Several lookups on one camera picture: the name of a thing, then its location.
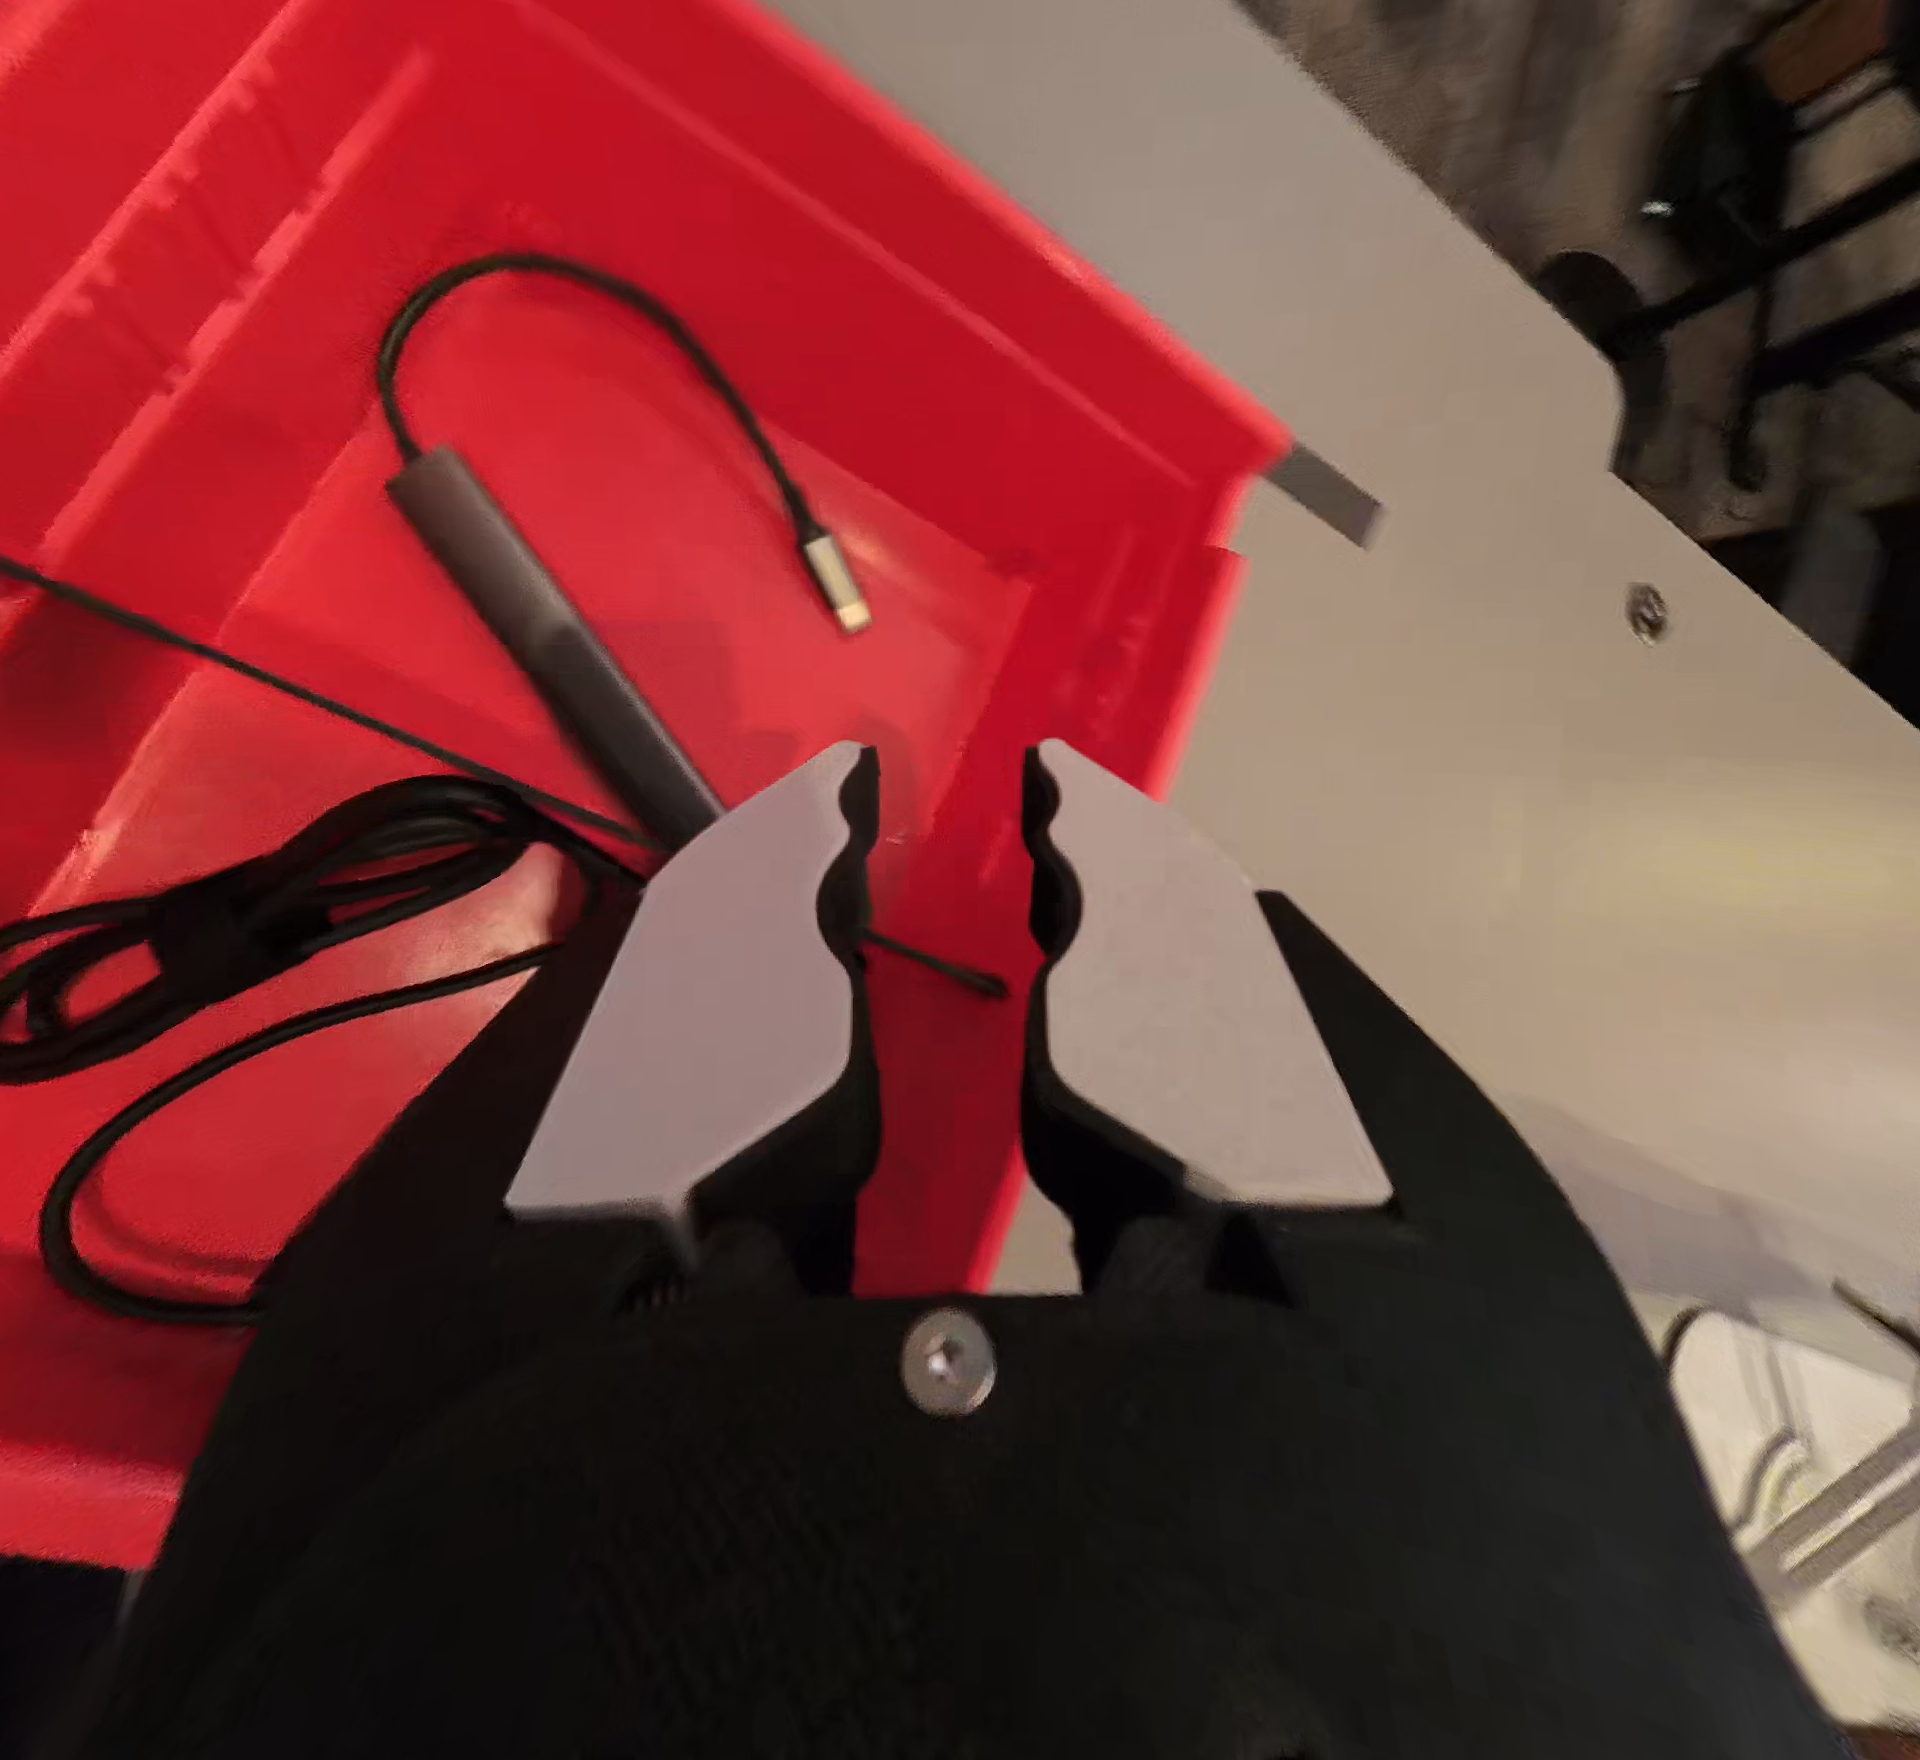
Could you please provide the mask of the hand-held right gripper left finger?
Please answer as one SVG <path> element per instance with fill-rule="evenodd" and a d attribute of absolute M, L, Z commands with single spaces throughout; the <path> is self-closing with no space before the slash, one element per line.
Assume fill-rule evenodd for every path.
<path fill-rule="evenodd" d="M 882 1145 L 861 937 L 880 761 L 831 744 L 645 883 L 507 1189 L 517 1219 L 765 1228 L 850 1289 Z"/>

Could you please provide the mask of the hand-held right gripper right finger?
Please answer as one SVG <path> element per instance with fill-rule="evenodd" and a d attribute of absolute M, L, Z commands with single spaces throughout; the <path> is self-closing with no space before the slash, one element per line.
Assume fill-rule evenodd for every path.
<path fill-rule="evenodd" d="M 1371 1215 L 1393 1183 L 1261 891 L 1180 812 L 1068 739 L 1031 748 L 1020 831 L 1041 951 L 1020 1153 L 1081 1284 L 1141 1219 Z"/>

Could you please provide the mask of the dark grey usb hub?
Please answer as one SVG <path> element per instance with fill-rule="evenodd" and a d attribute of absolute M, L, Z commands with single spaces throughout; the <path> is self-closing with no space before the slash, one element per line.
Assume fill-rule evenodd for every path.
<path fill-rule="evenodd" d="M 590 291 L 656 329 L 767 467 L 799 562 L 836 626 L 846 637 L 865 632 L 872 604 L 841 541 L 788 471 L 759 411 L 687 323 L 650 288 L 550 251 L 486 251 L 439 269 L 404 298 L 372 364 L 376 398 L 404 458 L 388 495 L 539 692 L 549 717 L 651 841 L 676 855 L 708 833 L 727 804 L 473 466 L 452 447 L 428 450 L 404 407 L 401 360 L 430 312 L 468 285 L 504 276 Z"/>

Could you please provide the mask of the red plastic bin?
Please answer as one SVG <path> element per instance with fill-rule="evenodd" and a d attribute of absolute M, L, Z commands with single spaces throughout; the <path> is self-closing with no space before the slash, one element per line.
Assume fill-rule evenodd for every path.
<path fill-rule="evenodd" d="M 1035 972 L 1026 748 L 1163 796 L 1283 428 L 753 0 L 5 0 L 5 556 L 536 789 L 609 796 L 386 494 L 372 359 L 489 251 L 642 285 L 844 541 L 821 604 L 671 347 L 499 276 L 399 393 L 736 806 L 882 765 L 887 1146 L 860 1277 L 983 1283 Z"/>

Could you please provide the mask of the grey metal strip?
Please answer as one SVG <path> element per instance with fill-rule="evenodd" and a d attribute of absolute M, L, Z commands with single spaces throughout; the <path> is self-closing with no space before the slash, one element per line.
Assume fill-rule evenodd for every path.
<path fill-rule="evenodd" d="M 1379 531 L 1379 498 L 1304 441 L 1296 441 L 1261 477 L 1355 548 L 1368 548 Z"/>

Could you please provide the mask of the white document stand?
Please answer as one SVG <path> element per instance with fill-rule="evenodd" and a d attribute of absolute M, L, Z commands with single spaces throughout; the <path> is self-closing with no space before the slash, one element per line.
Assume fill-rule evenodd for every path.
<path fill-rule="evenodd" d="M 1917 1755 L 1917 1314 L 1838 1286 L 1802 1340 L 1696 1301 L 1634 1304 L 1819 1703 L 1859 1755 Z"/>

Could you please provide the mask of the black chair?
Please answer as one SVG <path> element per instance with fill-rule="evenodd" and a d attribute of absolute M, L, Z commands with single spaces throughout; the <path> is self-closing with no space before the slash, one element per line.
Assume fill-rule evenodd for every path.
<path fill-rule="evenodd" d="M 1650 301 L 1595 251 L 1559 251 L 1536 279 L 1620 380 L 1620 460 L 1636 460 L 1668 414 L 1671 335 L 1729 304 L 1747 312 L 1725 428 L 1740 504 L 1767 486 L 1767 403 L 1858 377 L 1917 411 L 1917 285 L 1775 336 L 1791 268 L 1917 212 L 1912 157 L 1818 212 L 1790 212 L 1803 152 L 1886 98 L 1917 113 L 1918 0 L 1773 0 L 1737 45 L 1668 91 L 1639 218 L 1692 283 Z"/>

